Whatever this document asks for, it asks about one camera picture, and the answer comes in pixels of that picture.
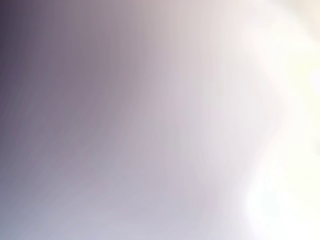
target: purple gradient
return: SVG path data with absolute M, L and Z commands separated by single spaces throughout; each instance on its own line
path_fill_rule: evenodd
M 0 239 L 257 239 L 243 200 L 282 108 L 246 1 L 3 9 Z

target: blurry surface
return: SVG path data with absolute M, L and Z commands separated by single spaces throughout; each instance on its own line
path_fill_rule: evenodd
M 289 11 L 266 4 L 274 13 L 273 21 L 256 26 L 252 39 L 261 65 L 284 100 L 286 114 L 261 154 L 248 209 L 252 224 L 270 239 L 316 240 L 320 237 L 320 44 L 314 30 L 319 30 L 315 14 L 319 6 L 315 1 L 292 1 L 291 7 L 298 4 L 299 9 Z
M 283 107 L 253 4 L 1 11 L 0 239 L 260 239 L 244 200 Z

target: bright light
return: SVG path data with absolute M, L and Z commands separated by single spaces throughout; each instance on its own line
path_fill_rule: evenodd
M 318 240 L 320 155 L 314 139 L 320 126 L 320 45 L 294 16 L 273 10 L 274 21 L 253 29 L 252 41 L 287 115 L 259 156 L 247 209 L 252 225 L 270 239 Z

